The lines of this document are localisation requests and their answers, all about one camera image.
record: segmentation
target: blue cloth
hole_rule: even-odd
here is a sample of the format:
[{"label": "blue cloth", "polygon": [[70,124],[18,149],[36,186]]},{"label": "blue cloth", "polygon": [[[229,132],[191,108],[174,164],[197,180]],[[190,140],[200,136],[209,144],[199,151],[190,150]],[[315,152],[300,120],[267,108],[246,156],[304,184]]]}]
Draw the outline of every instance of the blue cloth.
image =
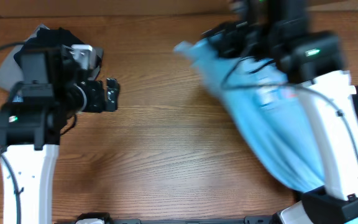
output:
[{"label": "blue cloth", "polygon": [[[182,42],[175,52],[193,62],[204,86],[224,105],[242,137],[265,168],[287,187],[307,192],[324,184],[324,172],[318,147],[306,114],[293,90],[260,88],[224,91],[221,83],[238,58],[219,58],[205,40],[195,45]],[[253,71],[266,60],[243,61],[227,81],[228,85],[284,83],[287,76],[269,65]]]}]

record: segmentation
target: wooden tabletop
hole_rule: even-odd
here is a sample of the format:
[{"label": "wooden tabletop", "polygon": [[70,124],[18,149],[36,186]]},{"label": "wooden tabletop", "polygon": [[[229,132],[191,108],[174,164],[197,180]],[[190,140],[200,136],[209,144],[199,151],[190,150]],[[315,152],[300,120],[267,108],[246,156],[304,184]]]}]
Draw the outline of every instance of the wooden tabletop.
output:
[{"label": "wooden tabletop", "polygon": [[[102,47],[100,78],[122,86],[119,111],[79,115],[62,139],[53,180],[53,220],[85,212],[114,218],[241,218],[293,203],[263,168],[190,62],[172,54],[183,40],[230,16],[0,19],[0,45],[41,23]],[[314,13],[314,30],[343,40],[358,85],[358,13]],[[0,53],[0,64],[8,51]],[[7,93],[0,89],[0,106]],[[2,223],[0,168],[0,223]]]}]

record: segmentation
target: blue object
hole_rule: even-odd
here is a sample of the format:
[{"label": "blue object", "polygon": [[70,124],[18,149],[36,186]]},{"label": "blue object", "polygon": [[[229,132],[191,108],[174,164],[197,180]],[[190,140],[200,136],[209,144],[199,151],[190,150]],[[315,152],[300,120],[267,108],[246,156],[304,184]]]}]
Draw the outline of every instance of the blue object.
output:
[{"label": "blue object", "polygon": [[[293,90],[259,88],[224,91],[221,83],[238,58],[219,58],[218,53],[201,40],[195,45],[182,42],[176,53],[193,62],[207,90],[224,105],[242,137],[265,168],[288,188],[307,192],[324,184],[324,172],[309,121]],[[250,74],[269,59],[243,61],[231,75],[230,86],[285,83],[287,76],[269,65]],[[349,222],[358,223],[358,219]]]}]

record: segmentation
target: light blue fabric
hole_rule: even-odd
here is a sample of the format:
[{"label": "light blue fabric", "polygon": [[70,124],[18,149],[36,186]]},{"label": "light blue fabric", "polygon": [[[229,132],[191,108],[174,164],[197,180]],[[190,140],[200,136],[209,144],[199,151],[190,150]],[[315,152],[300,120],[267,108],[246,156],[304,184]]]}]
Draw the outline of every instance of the light blue fabric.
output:
[{"label": "light blue fabric", "polygon": [[[265,168],[287,187],[307,192],[324,184],[324,172],[310,124],[294,92],[284,88],[223,91],[221,82],[238,58],[219,58],[205,40],[182,42],[175,52],[193,61],[207,90],[224,105],[242,137]],[[260,72],[268,59],[243,61],[228,80],[230,86],[287,82],[274,65]],[[349,222],[358,223],[358,219]]]}]

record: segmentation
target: wooden table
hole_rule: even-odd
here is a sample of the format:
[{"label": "wooden table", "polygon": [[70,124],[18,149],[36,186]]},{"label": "wooden table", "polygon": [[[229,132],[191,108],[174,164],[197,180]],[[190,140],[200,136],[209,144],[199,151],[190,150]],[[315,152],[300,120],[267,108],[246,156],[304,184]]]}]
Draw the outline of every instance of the wooden table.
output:
[{"label": "wooden table", "polygon": [[[358,13],[315,13],[314,30],[343,39],[358,84]],[[53,220],[83,212],[114,218],[240,218],[290,206],[190,62],[172,54],[183,40],[230,16],[0,19],[0,45],[41,23],[105,50],[101,78],[122,86],[119,111],[81,114],[63,139],[53,180]],[[7,51],[0,54],[0,63]],[[7,93],[0,90],[0,106]],[[2,179],[0,168],[0,223]]]}]

